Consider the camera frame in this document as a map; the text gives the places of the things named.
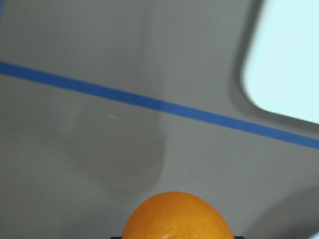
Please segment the orange fruit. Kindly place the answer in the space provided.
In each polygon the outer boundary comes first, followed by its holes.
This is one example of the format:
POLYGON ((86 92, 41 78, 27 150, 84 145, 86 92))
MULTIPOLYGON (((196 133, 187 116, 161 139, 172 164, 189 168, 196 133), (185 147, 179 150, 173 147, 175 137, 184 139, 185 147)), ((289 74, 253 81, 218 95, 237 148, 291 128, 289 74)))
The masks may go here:
POLYGON ((220 213, 185 192, 166 192, 142 202, 129 217, 124 239, 232 239, 220 213))

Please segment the cream rectangular tray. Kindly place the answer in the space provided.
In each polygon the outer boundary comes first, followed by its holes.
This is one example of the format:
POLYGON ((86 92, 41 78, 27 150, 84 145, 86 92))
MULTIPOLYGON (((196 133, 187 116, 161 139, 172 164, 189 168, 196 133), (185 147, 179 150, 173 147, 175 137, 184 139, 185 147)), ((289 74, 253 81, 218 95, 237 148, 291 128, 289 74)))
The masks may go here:
POLYGON ((262 1, 240 76, 245 95, 256 107, 318 123, 318 1, 262 1))

